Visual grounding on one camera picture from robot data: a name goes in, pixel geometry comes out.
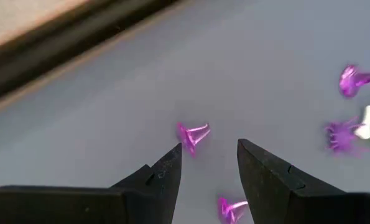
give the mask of blurred background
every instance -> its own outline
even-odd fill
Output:
[[[87,0],[0,0],[0,43]]]

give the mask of wooden edge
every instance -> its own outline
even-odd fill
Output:
[[[159,22],[160,20],[166,18],[169,15],[172,15],[173,13],[177,12],[181,8],[187,6],[187,4],[190,4],[193,2],[192,0],[185,0],[181,3],[174,4],[166,9],[163,9],[161,12],[151,16],[150,18],[138,23],[136,26],[126,30],[123,33],[120,33],[110,40],[106,41],[103,45],[99,45],[89,51],[87,51],[86,54],[82,54],[77,56],[74,60],[72,60],[70,63],[66,63],[65,65],[61,67],[57,67],[49,72],[41,78],[38,78],[23,87],[19,88],[16,91],[13,91],[10,94],[7,94],[6,96],[2,97],[0,99],[0,110],[4,109],[5,107],[9,106],[10,104],[16,102],[17,100],[21,99],[25,95],[29,93],[33,93],[37,90],[40,90],[43,86],[46,84],[49,84],[50,82],[58,79],[61,77],[64,73],[68,73],[69,71],[73,70],[77,66],[79,66],[82,63],[86,63],[90,61],[92,58],[97,57],[98,55],[101,55],[104,51],[109,49],[110,47],[116,45],[119,41],[126,40],[131,38],[133,35],[136,35],[140,32],[142,32],[144,29],[152,26],[153,24]]]
[[[15,28],[12,32],[9,32],[7,34],[1,34],[0,35],[0,46],[5,44],[6,42],[9,42],[9,41],[12,41],[18,38],[19,36],[25,34],[26,32],[33,30],[48,21],[56,19],[58,16],[77,8],[79,5],[87,1],[89,0],[70,1],[68,3],[65,3],[62,6],[58,6],[52,12],[48,12],[45,15],[40,16],[36,21],[31,21],[27,23],[26,25],[19,26]]]

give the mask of purple push pin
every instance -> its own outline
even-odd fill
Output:
[[[224,224],[236,224],[237,221],[244,215],[244,210],[242,208],[245,205],[248,205],[247,201],[230,205],[224,197],[220,197],[218,200],[218,212],[221,221],[223,221]]]
[[[326,127],[329,140],[328,148],[335,154],[353,151],[352,141],[357,138],[354,134],[354,130],[362,125],[353,124],[355,119],[357,119],[357,117],[344,123],[331,122]]]
[[[345,97],[352,98],[367,83],[370,83],[370,73],[361,73],[357,66],[348,65],[341,74],[340,89]]]
[[[205,125],[187,129],[182,123],[178,123],[178,133],[183,146],[190,151],[190,155],[195,157],[195,146],[199,143],[208,133],[210,133],[210,125]]]

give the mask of plastic push pin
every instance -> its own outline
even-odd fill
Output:
[[[358,127],[354,134],[361,139],[370,139],[370,105],[364,109],[364,118],[362,126]]]
[[[331,122],[326,130],[328,131],[329,146],[335,154],[339,152],[352,152],[353,145],[352,141],[356,139],[353,131],[354,129],[360,127],[362,124],[353,124],[353,118],[347,122]]]
[[[244,206],[248,205],[247,201],[228,204],[224,197],[218,200],[218,212],[220,220],[224,224],[236,224],[237,221],[244,215]]]
[[[345,97],[352,98],[367,83],[370,83],[370,73],[361,73],[357,66],[348,65],[341,74],[340,89]]]
[[[195,156],[195,146],[197,143],[207,136],[210,131],[210,125],[208,123],[193,129],[187,129],[182,123],[178,123],[179,138],[183,146],[189,150],[192,157]]]

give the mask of white object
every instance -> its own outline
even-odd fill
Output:
[[[364,110],[364,118],[361,122],[362,126],[358,127],[354,134],[361,139],[370,138],[370,105]]]

